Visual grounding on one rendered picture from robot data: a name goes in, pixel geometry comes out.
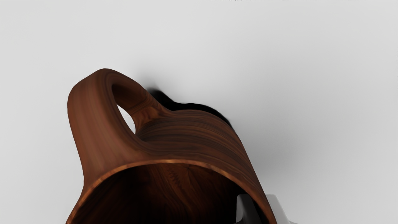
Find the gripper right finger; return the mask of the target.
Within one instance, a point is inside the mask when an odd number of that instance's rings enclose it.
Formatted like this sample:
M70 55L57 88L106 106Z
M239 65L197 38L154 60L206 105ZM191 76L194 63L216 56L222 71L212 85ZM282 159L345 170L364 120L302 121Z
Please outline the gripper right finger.
M273 211L274 217L276 218L277 224L295 224L288 219L282 205L280 204L280 201L275 194L266 194L266 197Z

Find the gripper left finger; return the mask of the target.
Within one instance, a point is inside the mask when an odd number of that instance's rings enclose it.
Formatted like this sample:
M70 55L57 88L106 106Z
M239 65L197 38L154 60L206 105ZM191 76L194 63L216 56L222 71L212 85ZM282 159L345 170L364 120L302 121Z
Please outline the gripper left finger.
M248 194L237 196L236 224L262 224L255 205Z

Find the brown wooden mug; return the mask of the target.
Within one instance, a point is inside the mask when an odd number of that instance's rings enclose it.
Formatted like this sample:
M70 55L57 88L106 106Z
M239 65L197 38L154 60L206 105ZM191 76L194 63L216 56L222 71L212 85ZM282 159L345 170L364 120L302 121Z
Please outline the brown wooden mug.
M68 96L84 186L66 224L233 224L239 194L277 224L236 132L200 110L170 111L101 69Z

